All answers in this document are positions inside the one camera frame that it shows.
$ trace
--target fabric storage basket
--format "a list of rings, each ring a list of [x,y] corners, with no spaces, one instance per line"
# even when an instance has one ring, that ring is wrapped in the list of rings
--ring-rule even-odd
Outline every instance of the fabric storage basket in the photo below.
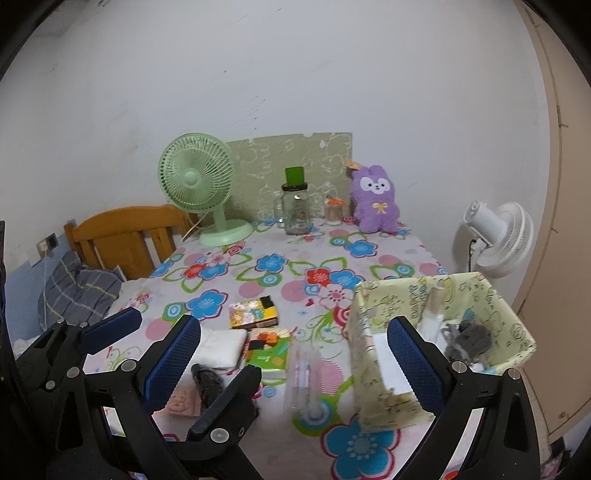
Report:
[[[474,319],[491,332],[492,346],[480,356],[485,373],[502,375],[535,352],[535,341],[523,323],[478,272],[361,282],[355,288],[346,333],[355,404],[365,431],[399,429],[434,418],[412,392],[396,395],[384,386],[372,335],[385,332],[398,315],[416,326],[427,293],[439,281],[446,290],[445,321]]]

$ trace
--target green fan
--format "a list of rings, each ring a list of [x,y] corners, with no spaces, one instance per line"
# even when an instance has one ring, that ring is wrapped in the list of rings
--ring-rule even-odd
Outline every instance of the green fan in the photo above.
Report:
[[[230,245],[252,233],[250,223],[226,220],[223,211],[234,174],[234,155],[211,135],[182,135],[166,147],[160,158],[158,178],[168,199],[186,212],[213,212],[214,225],[204,229],[200,237],[207,247]]]

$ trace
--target blue mesh pad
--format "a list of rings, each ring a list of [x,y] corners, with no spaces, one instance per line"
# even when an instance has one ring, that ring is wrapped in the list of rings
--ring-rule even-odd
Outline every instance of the blue mesh pad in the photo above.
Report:
[[[172,395],[201,339],[201,326],[194,317],[187,322],[164,352],[144,382],[144,408],[152,414],[162,410]]]
[[[136,331],[142,324],[142,314],[134,308],[127,308],[115,313],[99,323],[85,327],[78,345],[78,351],[84,355],[94,355],[103,348],[113,345],[130,333]]]
[[[388,325],[388,346],[404,376],[413,388],[423,410],[438,416],[445,407],[443,384],[402,324],[394,319]]]

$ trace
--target table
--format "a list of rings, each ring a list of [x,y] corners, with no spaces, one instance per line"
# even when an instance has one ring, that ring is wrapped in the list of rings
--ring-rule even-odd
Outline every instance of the table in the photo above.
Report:
[[[343,328],[358,282],[445,271],[403,223],[396,234],[364,235],[352,218],[347,221],[329,226],[317,220],[309,235],[297,237],[287,236],[273,222],[256,223],[245,241],[224,248],[189,240],[130,299],[128,306],[142,312],[142,326],[88,357],[85,371],[115,369],[127,358],[139,358],[185,313],[203,326],[227,329],[228,304],[269,295],[278,307],[280,326],[322,353],[323,414],[293,420],[284,410],[284,385],[267,385],[258,400],[261,414],[241,441],[244,452],[265,480],[393,478],[429,424],[360,431]],[[121,434],[115,412],[109,409],[107,415]],[[163,413],[155,413],[154,420],[170,441],[184,440],[194,422]],[[471,422],[446,478],[460,465],[475,428]]]

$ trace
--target beige cabinet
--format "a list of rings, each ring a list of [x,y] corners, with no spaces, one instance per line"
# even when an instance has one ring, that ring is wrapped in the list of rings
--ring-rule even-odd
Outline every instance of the beige cabinet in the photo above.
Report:
[[[591,410],[591,87],[550,27],[534,24],[555,99],[558,195],[555,210],[547,204],[551,230],[518,314],[538,344],[525,371],[553,441]]]

